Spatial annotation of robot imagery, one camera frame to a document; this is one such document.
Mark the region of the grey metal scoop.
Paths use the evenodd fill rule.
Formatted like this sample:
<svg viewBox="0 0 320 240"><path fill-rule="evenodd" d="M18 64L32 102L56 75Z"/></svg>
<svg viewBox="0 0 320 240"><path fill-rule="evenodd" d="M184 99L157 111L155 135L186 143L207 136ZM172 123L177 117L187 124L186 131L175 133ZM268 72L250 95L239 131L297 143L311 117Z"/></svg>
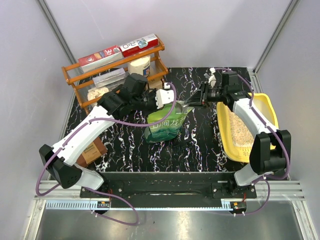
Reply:
<svg viewBox="0 0 320 240"><path fill-rule="evenodd" d="M188 114L192 109L193 108L188 105L178 102L175 103L175 114Z"/></svg>

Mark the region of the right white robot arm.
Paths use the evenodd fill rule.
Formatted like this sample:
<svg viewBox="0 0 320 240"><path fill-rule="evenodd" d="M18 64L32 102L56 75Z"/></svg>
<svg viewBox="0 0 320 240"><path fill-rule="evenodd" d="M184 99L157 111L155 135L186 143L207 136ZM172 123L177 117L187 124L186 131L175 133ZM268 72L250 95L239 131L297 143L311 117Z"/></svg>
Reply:
<svg viewBox="0 0 320 240"><path fill-rule="evenodd" d="M235 71L222 69L221 86L215 86L215 74L206 75L207 80L185 101L192 107L207 107L210 103L223 103L238 116L252 134L254 141L249 163L236 171L228 181L227 192L233 198L245 193L246 187L260 180L285 179L290 170L291 134L273 125L254 106L254 93L243 90L243 80Z"/></svg>

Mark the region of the green litter bag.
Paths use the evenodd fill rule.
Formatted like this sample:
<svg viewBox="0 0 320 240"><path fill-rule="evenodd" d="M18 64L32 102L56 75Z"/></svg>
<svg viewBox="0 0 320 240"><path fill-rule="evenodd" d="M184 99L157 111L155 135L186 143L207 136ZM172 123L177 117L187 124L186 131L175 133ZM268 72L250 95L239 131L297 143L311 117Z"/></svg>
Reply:
<svg viewBox="0 0 320 240"><path fill-rule="evenodd" d="M185 102L180 100L177 100L176 103L185 105ZM175 114L175 112L176 109L174 108L164 121L145 128L144 138L148 144L169 141L179 135L182 130L183 123L189 113Z"/></svg>

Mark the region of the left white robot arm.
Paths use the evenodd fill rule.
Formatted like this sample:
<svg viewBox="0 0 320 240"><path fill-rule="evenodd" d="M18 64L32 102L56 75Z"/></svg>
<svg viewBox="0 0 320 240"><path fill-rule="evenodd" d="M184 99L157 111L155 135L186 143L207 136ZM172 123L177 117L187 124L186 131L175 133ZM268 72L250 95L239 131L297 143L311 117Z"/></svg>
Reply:
<svg viewBox="0 0 320 240"><path fill-rule="evenodd" d="M44 144L39 149L44 169L68 189L74 185L91 188L98 198L108 193L104 178L94 170L77 163L84 150L104 131L118 123L138 127L137 123L124 122L123 117L135 111L155 112L164 106L164 89L150 88L143 75L129 74L124 83L104 93L87 117L66 137L53 145Z"/></svg>

